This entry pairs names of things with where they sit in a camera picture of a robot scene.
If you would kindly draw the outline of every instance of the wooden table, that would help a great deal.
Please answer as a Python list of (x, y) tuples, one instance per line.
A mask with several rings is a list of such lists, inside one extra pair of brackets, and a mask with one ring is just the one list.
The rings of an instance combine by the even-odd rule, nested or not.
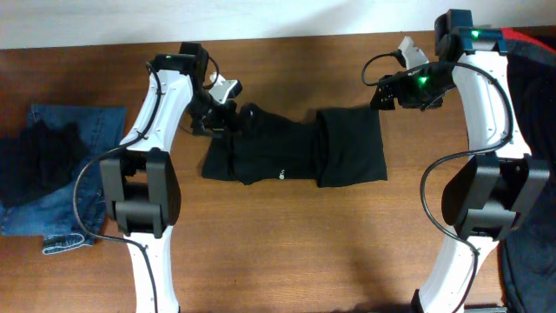
[[(293, 120), (326, 107), (368, 103), (361, 66), (395, 50), (404, 36), (434, 59), (432, 32), (203, 43), (226, 78), (242, 81), (238, 103)], [(147, 91), (144, 62), (179, 43), (0, 51), (0, 135), (15, 135), (33, 103), (123, 105), (126, 129)], [(401, 67), (374, 63), (368, 77)], [(329, 312), (395, 308), (427, 279), (443, 236), (419, 200), (423, 170), (467, 148), (459, 94), (441, 110), (382, 111), (387, 182), (319, 189), (314, 181), (251, 186), (201, 178), (209, 139), (180, 132), (172, 160), (182, 212), (172, 239), (182, 312)], [(441, 219), (444, 186), (465, 160), (440, 166), (427, 195)], [(109, 222), (106, 233), (117, 234)], [(97, 242), (54, 256), (42, 238), (0, 237), (0, 311), (133, 312), (128, 250)], [(497, 253), (484, 263), (467, 303), (501, 303)]]

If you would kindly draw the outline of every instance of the black cloth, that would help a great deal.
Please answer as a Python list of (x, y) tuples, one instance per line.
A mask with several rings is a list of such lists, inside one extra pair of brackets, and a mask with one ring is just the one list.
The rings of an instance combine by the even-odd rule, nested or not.
[(317, 112), (324, 169), (319, 187), (387, 180), (379, 111), (370, 106)]
[(0, 139), (0, 201), (4, 208), (37, 200), (71, 181), (71, 172), (87, 156), (75, 124), (50, 130), (43, 121)]
[(533, 158), (552, 165), (551, 178), (525, 223), (502, 243), (501, 268), (511, 310), (556, 312), (556, 67), (547, 65), (550, 57), (534, 61), (538, 49), (523, 57), (524, 45), (508, 56), (510, 94)]
[(236, 122), (238, 132), (212, 140), (202, 177), (246, 185), (315, 179), (319, 187), (387, 179), (378, 112), (368, 106), (322, 110), (303, 124), (250, 103)]

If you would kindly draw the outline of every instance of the red fabric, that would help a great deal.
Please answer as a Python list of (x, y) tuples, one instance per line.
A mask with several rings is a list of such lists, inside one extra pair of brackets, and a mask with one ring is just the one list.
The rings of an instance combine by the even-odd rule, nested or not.
[(531, 38), (527, 35), (521, 34), (518, 31), (515, 31), (513, 29), (502, 29), (502, 34), (504, 35), (504, 39), (506, 40), (517, 40), (517, 41), (522, 41), (522, 42), (526, 42), (526, 43), (532, 43), (534, 45), (537, 45), (539, 47), (542, 47), (546, 50), (549, 50), (550, 52), (556, 54), (556, 50), (554, 50), (553, 48), (551, 48), (550, 46), (540, 42), (537, 39)]

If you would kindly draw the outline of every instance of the black garment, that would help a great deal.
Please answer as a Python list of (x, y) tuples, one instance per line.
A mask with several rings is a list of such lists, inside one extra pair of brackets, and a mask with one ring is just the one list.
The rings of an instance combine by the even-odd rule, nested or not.
[(29, 203), (62, 188), (87, 153), (75, 124), (54, 131), (39, 121), (18, 138), (0, 139), (3, 207)]
[(328, 149), (319, 187), (387, 180), (378, 110), (326, 109), (317, 112), (317, 125), (319, 146)]
[(202, 177), (249, 185), (268, 178), (312, 179), (314, 126), (268, 113), (256, 104), (242, 107), (237, 132), (213, 139)]
[[(529, 51), (524, 44), (520, 55)], [(539, 50), (530, 50), (536, 59)], [(551, 178), (525, 223), (502, 244), (507, 305), (520, 313), (556, 312), (556, 67), (546, 65), (547, 60), (508, 56), (508, 82), (521, 132), (533, 158), (552, 165)]]
[(318, 112), (302, 124), (242, 107), (239, 132), (213, 139), (202, 177), (239, 180), (316, 179), (319, 187), (341, 187), (387, 179), (378, 112), (368, 106)]

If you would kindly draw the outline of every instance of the white wall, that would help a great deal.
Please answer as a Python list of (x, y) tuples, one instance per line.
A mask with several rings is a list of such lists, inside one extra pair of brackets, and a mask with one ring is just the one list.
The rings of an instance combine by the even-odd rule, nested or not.
[(554, 0), (0, 0), (0, 49), (556, 24)]

